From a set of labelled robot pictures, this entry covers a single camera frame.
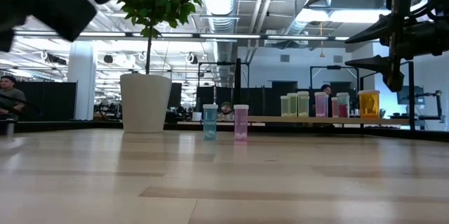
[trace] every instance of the pink container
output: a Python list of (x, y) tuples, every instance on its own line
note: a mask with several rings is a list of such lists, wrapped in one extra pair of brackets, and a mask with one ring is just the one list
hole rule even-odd
[(248, 109), (247, 105), (234, 106), (234, 139), (247, 141), (248, 139)]
[(328, 96), (324, 92), (315, 93), (315, 117), (328, 116)]
[(334, 97), (332, 98), (332, 117), (338, 118), (340, 111), (338, 109), (338, 98)]

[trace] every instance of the potted tree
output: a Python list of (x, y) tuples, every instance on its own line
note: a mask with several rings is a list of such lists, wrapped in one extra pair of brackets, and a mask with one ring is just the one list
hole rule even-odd
[(188, 23), (188, 17), (195, 12), (195, 5), (201, 0), (119, 0), (127, 12), (125, 19), (133, 25), (143, 26), (141, 35), (148, 38), (146, 74), (123, 74), (120, 77), (123, 105), (123, 128), (125, 132), (162, 132), (166, 115), (171, 80), (149, 74), (152, 39), (161, 34), (155, 28), (161, 22), (170, 27)]

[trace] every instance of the cubicle wall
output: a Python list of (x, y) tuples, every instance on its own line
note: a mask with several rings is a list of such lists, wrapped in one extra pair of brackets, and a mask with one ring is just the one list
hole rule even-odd
[(17, 82), (15, 87), (39, 109), (25, 107), (20, 121), (67, 121), (74, 118), (76, 83)]

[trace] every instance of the blue cup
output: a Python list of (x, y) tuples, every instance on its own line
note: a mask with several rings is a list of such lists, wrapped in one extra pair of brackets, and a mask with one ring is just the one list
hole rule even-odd
[(218, 105), (203, 105), (203, 134), (204, 140), (215, 140), (217, 135)]

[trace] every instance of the shelf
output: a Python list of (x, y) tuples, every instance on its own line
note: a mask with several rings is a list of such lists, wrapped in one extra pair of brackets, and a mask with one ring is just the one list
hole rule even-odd
[(368, 124), (368, 125), (409, 125), (408, 119), (360, 119), (360, 118), (316, 118), (316, 117), (275, 117), (249, 116), (251, 122)]

